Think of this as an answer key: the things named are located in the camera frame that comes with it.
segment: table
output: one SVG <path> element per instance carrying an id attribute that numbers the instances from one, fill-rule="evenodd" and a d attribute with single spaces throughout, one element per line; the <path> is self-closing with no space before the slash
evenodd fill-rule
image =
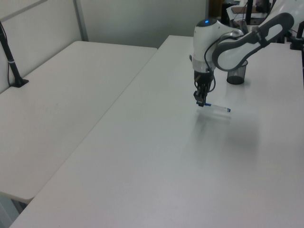
<path id="1" fill-rule="evenodd" d="M 192 42 L 167 38 L 11 228 L 304 226 L 301 52 L 216 70 L 222 113 L 195 104 Z"/>
<path id="2" fill-rule="evenodd" d="M 0 95 L 0 194 L 29 203 L 156 52 L 75 42 Z"/>

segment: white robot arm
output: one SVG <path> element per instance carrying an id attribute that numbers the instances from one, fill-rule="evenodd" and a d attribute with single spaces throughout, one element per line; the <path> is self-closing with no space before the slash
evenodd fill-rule
<path id="1" fill-rule="evenodd" d="M 216 20 L 199 22 L 194 30 L 192 57 L 198 105 L 204 106 L 208 92 L 212 91 L 216 67 L 224 71 L 239 68 L 249 56 L 303 20 L 304 0 L 277 0 L 266 20 L 246 35 Z"/>

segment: black cup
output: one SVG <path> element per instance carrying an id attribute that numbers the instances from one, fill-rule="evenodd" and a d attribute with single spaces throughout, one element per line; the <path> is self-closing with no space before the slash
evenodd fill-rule
<path id="1" fill-rule="evenodd" d="M 243 65 L 236 70 L 228 71 L 227 82 L 233 85 L 240 85 L 244 83 L 245 73 L 248 61 L 245 60 Z"/>

